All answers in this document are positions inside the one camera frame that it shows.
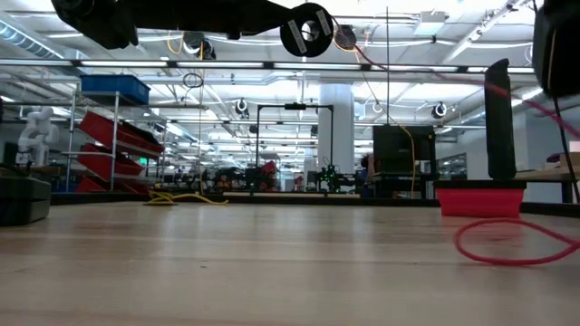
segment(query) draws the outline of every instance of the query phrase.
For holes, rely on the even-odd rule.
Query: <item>blue bin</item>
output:
[[[149,104],[150,88],[133,75],[83,75],[81,76],[82,95],[100,104],[113,105],[115,92],[122,97],[122,105]]]

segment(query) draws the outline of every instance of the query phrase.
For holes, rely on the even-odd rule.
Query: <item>red cable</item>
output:
[[[472,254],[469,251],[467,251],[463,247],[463,245],[461,244],[461,237],[468,230],[473,229],[473,228],[480,226],[480,225],[499,224],[499,223],[525,225],[525,226],[531,227],[534,230],[537,230],[545,235],[549,235],[549,236],[555,238],[556,240],[559,240],[563,243],[569,244],[570,246],[568,246],[566,249],[564,249],[563,251],[561,251],[557,254],[552,254],[552,255],[550,255],[548,257],[544,257],[544,258],[507,259],[507,258],[485,257],[485,256],[477,255],[477,254]],[[552,263],[552,262],[554,262],[556,260],[560,260],[560,259],[572,254],[576,250],[580,249],[580,241],[576,241],[576,240],[569,238],[567,236],[560,235],[559,233],[556,233],[554,231],[550,231],[543,226],[533,224],[530,222],[526,222],[526,221],[523,221],[520,219],[515,219],[515,218],[486,218],[486,219],[480,219],[478,221],[469,223],[468,225],[464,225],[453,236],[453,243],[455,244],[455,247],[457,248],[457,250],[461,254],[463,254],[464,256],[468,257],[469,259],[472,259],[472,260],[478,261],[478,262],[482,262],[482,263],[498,264],[498,265],[506,265],[506,266],[524,266],[524,265],[533,265],[533,264]]]

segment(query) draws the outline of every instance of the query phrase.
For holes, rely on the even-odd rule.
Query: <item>red shelf bin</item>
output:
[[[102,181],[97,177],[90,177],[90,176],[83,176],[81,183],[76,188],[76,192],[79,194],[82,193],[91,193],[91,192],[105,192],[109,191],[109,184]]]
[[[79,129],[102,143],[106,148],[112,149],[113,125],[112,120],[89,111],[82,119]],[[135,129],[136,127],[129,127],[129,124],[125,122],[117,125],[117,150],[140,155],[144,158],[158,158],[164,150],[163,146],[143,138]]]
[[[81,151],[91,153],[110,153],[108,149],[93,144],[85,144]],[[107,181],[111,180],[111,157],[79,155],[77,159],[79,163],[83,164],[97,176]],[[125,158],[121,153],[117,153],[117,158],[115,159],[115,174],[138,176],[143,169],[144,167],[128,158]]]
[[[129,181],[121,182],[120,186],[121,186],[122,190],[124,190],[126,192],[133,193],[133,194],[148,194],[149,193],[149,187],[147,187],[146,185],[137,183],[137,182],[129,182]]]

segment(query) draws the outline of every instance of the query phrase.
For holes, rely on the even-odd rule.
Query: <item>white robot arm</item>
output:
[[[58,127],[51,124],[51,116],[53,116],[52,108],[28,113],[26,128],[18,139],[17,163],[26,164],[30,160],[31,150],[34,150],[34,165],[37,167],[46,165],[49,150],[47,144],[54,144],[59,139]]]

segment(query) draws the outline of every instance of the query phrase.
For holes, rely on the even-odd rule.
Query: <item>wooden floor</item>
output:
[[[524,216],[580,237],[580,219]],[[0,229],[0,325],[578,325],[580,253],[533,268],[474,264],[434,208],[57,206]],[[519,226],[482,254],[562,245]]]

